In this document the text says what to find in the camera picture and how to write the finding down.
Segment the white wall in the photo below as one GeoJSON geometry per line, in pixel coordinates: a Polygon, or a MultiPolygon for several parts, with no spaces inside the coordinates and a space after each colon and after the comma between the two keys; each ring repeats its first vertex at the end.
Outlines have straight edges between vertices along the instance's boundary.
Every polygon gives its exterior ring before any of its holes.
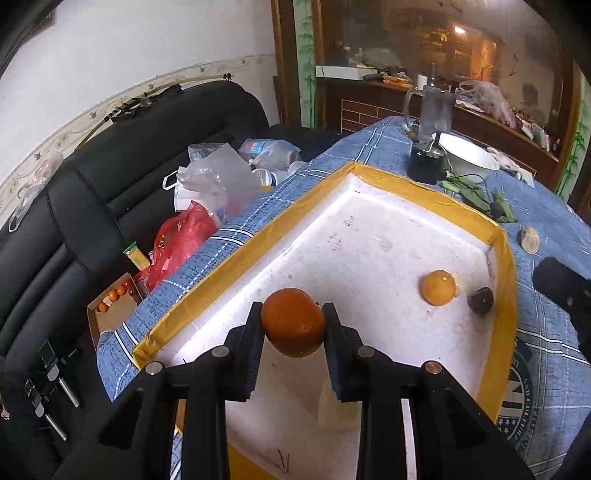
{"type": "MultiPolygon", "coordinates": [[[[0,77],[0,182],[122,90],[196,63],[275,52],[269,0],[64,0],[54,15],[0,77]]],[[[272,89],[243,87],[277,123],[272,89]]]]}

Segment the green vegetable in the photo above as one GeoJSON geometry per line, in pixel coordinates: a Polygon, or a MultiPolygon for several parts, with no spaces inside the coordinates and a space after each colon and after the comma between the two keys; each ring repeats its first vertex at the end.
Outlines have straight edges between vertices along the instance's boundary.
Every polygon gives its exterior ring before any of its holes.
{"type": "Polygon", "coordinates": [[[460,189],[460,195],[462,195],[466,203],[471,207],[487,215],[490,214],[491,204],[486,200],[482,200],[482,198],[473,190],[460,189]]]}
{"type": "Polygon", "coordinates": [[[450,190],[451,192],[460,193],[460,188],[456,187],[453,183],[449,183],[447,180],[441,181],[442,188],[450,190]]]}
{"type": "Polygon", "coordinates": [[[448,175],[446,180],[441,181],[442,188],[458,193],[464,202],[472,208],[484,213],[499,223],[517,223],[511,207],[499,190],[493,192],[493,201],[486,192],[470,180],[463,177],[448,175]]]}
{"type": "Polygon", "coordinates": [[[460,189],[470,189],[475,192],[481,200],[486,203],[490,203],[489,198],[486,195],[486,192],[482,190],[478,185],[472,183],[470,180],[466,180],[464,177],[454,177],[448,176],[448,181],[456,185],[460,189]]]}
{"type": "Polygon", "coordinates": [[[511,211],[511,207],[509,206],[509,204],[507,203],[507,201],[505,200],[505,197],[503,197],[503,194],[495,189],[494,192],[492,192],[492,196],[495,199],[495,203],[498,203],[501,208],[503,209],[503,212],[505,213],[505,216],[507,217],[508,223],[517,223],[517,217],[515,215],[513,215],[513,212],[511,211]]]}

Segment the metal screw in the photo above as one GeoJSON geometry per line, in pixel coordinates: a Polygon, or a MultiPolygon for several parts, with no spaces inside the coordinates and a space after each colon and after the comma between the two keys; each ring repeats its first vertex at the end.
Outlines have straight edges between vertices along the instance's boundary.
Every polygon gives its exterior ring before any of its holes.
{"type": "Polygon", "coordinates": [[[225,345],[217,346],[212,350],[212,355],[215,357],[218,357],[218,358],[226,356],[229,353],[230,353],[230,349],[225,345]]]}
{"type": "Polygon", "coordinates": [[[164,367],[160,362],[150,362],[146,365],[146,373],[148,375],[156,375],[159,374],[163,368],[164,367]]]}
{"type": "Polygon", "coordinates": [[[372,358],[375,355],[375,350],[367,345],[362,345],[357,349],[357,355],[361,358],[372,358]]]}
{"type": "Polygon", "coordinates": [[[429,372],[430,374],[437,375],[441,373],[443,367],[439,362],[431,360],[430,362],[427,362],[425,364],[425,370],[427,370],[427,372],[429,372]]]}

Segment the white bowl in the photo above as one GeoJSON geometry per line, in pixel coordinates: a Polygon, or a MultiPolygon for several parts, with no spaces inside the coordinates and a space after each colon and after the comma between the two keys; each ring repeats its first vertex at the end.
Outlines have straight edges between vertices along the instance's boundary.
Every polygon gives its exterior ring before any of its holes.
{"type": "Polygon", "coordinates": [[[466,180],[482,183],[491,172],[499,170],[495,157],[468,140],[441,134],[439,144],[447,151],[452,172],[458,177],[465,176],[466,180]]]}

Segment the orange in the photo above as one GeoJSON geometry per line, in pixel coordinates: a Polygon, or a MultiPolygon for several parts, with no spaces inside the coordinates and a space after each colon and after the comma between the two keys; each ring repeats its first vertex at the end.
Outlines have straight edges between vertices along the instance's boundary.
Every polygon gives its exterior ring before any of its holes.
{"type": "Polygon", "coordinates": [[[287,356],[310,355],[324,341],[324,314],[299,288],[273,292],[262,305],[261,322],[269,341],[287,356]]]}
{"type": "Polygon", "coordinates": [[[455,294],[456,282],[445,270],[435,270],[421,280],[421,295],[431,305],[445,305],[455,294]]]}

